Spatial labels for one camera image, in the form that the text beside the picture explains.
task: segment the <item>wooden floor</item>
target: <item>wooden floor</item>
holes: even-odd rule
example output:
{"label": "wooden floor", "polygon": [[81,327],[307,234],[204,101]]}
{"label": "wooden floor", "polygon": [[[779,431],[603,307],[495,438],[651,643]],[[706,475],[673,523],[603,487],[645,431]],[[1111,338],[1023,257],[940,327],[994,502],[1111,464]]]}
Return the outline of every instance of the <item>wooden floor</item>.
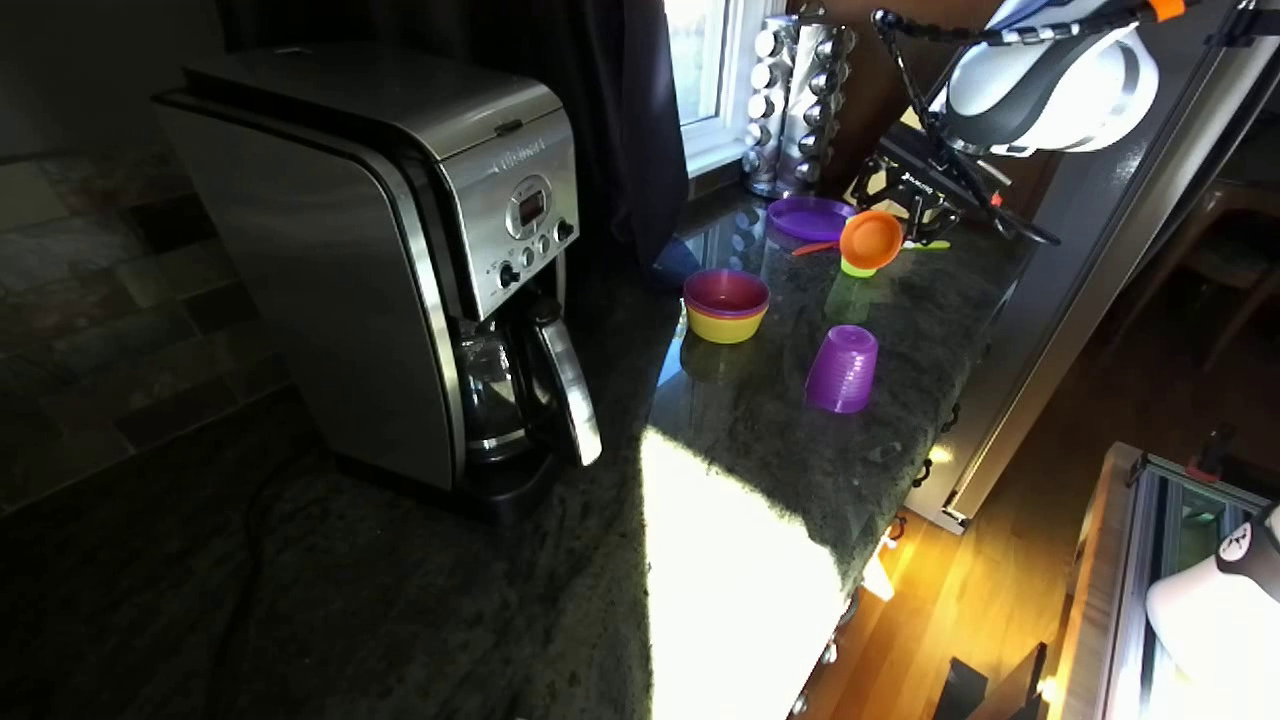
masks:
{"label": "wooden floor", "polygon": [[998,680],[1053,643],[1111,438],[1188,461],[1227,421],[1240,456],[1280,468],[1280,312],[1257,317],[1212,375],[1197,369],[1188,312],[1193,288],[1173,284],[1124,344],[1102,331],[968,534],[908,515],[883,550],[896,594],[861,593],[842,661],[805,690],[808,720],[927,720],[951,654]]}

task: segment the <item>backsplash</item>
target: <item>backsplash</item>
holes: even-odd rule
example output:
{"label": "backsplash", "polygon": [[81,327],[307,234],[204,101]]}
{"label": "backsplash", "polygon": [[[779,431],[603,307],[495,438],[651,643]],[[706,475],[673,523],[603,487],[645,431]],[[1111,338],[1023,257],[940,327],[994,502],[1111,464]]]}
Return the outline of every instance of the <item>backsplash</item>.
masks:
{"label": "backsplash", "polygon": [[0,164],[0,515],[285,385],[166,142]]}

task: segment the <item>coffee maker handle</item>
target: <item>coffee maker handle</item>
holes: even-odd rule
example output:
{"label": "coffee maker handle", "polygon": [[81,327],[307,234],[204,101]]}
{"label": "coffee maker handle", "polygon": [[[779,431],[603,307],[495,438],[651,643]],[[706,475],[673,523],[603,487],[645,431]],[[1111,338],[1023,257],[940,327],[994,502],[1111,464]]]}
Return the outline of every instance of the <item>coffee maker handle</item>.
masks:
{"label": "coffee maker handle", "polygon": [[548,353],[548,363],[551,363],[551,375],[561,385],[566,412],[570,412],[570,438],[577,447],[577,461],[587,468],[603,451],[603,438],[601,438],[587,375],[577,359],[570,327],[561,317],[537,317],[534,334]]}

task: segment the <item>dark granite countertop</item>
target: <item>dark granite countertop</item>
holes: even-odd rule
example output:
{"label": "dark granite countertop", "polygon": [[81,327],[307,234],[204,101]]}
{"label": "dark granite countertop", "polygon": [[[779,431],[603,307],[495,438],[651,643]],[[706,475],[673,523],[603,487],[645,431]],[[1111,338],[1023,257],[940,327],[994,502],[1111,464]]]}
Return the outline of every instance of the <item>dark granite countertop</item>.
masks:
{"label": "dark granite countertop", "polygon": [[[295,395],[35,502],[0,523],[0,717],[651,717],[685,690],[658,690],[670,654],[721,638],[670,629],[701,583],[813,567],[817,603],[795,583],[694,610],[795,683],[821,643],[772,638],[830,633],[1014,281],[999,241],[951,241],[861,284],[728,203],[663,267],[762,272],[772,312],[743,346],[685,338],[673,284],[596,267],[609,312],[577,338],[609,456],[502,528],[332,468]],[[837,319],[883,344],[853,421],[801,398]]]}

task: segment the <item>coffee maker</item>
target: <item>coffee maker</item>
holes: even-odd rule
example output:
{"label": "coffee maker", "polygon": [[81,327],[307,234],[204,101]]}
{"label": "coffee maker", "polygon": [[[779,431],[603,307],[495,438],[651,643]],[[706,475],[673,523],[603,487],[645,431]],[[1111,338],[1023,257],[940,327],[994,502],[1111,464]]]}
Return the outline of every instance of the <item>coffee maker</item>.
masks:
{"label": "coffee maker", "polygon": [[159,120],[332,451],[479,498],[601,456],[561,319],[572,129],[544,82],[371,45],[185,78]]}

